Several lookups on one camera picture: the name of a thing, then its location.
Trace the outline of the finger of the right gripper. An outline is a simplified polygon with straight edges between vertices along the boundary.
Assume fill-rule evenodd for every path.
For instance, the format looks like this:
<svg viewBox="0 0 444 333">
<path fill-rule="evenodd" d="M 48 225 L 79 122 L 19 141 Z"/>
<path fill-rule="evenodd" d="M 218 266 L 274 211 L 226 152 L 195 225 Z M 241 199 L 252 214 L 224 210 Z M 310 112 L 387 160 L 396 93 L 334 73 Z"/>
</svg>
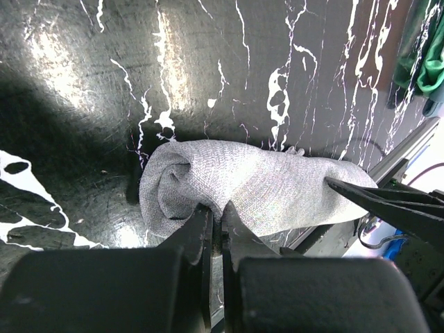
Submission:
<svg viewBox="0 0 444 333">
<path fill-rule="evenodd" d="M 359 187 L 326 177 L 331 189 L 393 227 L 443 249 L 443 192 L 429 193 L 398 184 L 388 189 Z"/>
</svg>

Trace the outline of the grey cloth napkin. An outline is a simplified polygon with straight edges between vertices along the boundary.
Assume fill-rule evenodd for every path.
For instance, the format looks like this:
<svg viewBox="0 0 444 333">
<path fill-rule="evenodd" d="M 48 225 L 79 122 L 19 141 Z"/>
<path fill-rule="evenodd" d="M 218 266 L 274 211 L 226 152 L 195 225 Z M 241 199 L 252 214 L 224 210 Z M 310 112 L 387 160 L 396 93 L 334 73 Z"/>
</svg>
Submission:
<svg viewBox="0 0 444 333">
<path fill-rule="evenodd" d="M 221 140 L 169 142 L 148 160 L 139 202 L 148 230 L 166 238 L 198 205 L 219 219 L 232 203 L 257 236 L 359 219 L 365 209 L 336 193 L 326 178 L 374 188 L 359 166 L 301 152 L 265 151 Z"/>
</svg>

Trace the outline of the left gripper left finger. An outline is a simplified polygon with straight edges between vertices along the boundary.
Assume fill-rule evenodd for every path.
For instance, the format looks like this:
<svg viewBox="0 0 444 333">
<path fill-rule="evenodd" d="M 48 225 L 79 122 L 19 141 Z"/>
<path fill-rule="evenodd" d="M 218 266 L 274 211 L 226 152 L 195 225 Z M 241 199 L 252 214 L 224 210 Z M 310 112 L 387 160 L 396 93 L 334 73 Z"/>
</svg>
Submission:
<svg viewBox="0 0 444 333">
<path fill-rule="evenodd" d="M 1 290 L 2 332 L 209 332 L 212 213 L 154 248 L 30 253 Z"/>
</svg>

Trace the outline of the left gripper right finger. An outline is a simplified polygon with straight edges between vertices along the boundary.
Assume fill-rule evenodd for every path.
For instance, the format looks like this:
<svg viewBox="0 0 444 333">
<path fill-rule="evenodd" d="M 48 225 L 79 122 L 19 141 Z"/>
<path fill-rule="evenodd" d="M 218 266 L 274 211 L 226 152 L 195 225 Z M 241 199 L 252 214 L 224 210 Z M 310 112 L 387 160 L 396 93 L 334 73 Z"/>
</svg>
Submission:
<svg viewBox="0 0 444 333">
<path fill-rule="evenodd" d="M 406 277 L 385 259 L 278 255 L 223 211 L 226 332 L 428 332 Z"/>
</svg>

